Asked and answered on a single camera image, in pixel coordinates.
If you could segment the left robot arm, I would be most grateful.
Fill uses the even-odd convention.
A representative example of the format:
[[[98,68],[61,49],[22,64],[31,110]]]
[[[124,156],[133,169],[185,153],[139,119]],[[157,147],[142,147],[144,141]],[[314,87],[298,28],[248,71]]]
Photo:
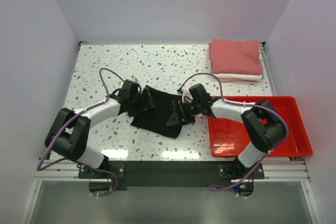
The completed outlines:
[[[53,151],[63,158],[90,167],[97,178],[103,178],[110,169],[109,158],[88,145],[90,129],[103,121],[126,113],[134,117],[154,109],[148,87],[141,88],[126,80],[121,88],[86,108],[61,109],[45,139],[47,153]]]

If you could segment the black t-shirt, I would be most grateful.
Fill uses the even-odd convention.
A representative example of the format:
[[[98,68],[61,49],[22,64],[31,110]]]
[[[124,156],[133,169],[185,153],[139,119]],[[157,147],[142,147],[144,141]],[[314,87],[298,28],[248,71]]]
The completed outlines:
[[[169,138],[177,138],[181,132],[181,125],[166,126],[170,117],[171,102],[182,99],[181,95],[170,94],[150,86],[145,86],[152,98],[154,108],[134,116],[131,126],[157,133]]]

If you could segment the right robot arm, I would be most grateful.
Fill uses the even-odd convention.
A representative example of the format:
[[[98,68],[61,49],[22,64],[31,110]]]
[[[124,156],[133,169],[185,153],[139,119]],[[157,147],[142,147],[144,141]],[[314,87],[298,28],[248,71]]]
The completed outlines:
[[[202,84],[193,85],[188,91],[191,101],[171,102],[166,126],[192,123],[198,114],[243,124],[250,142],[236,158],[239,162],[234,165],[234,173],[239,178],[250,175],[253,165],[288,138],[288,125],[267,100],[256,103],[212,98]]]

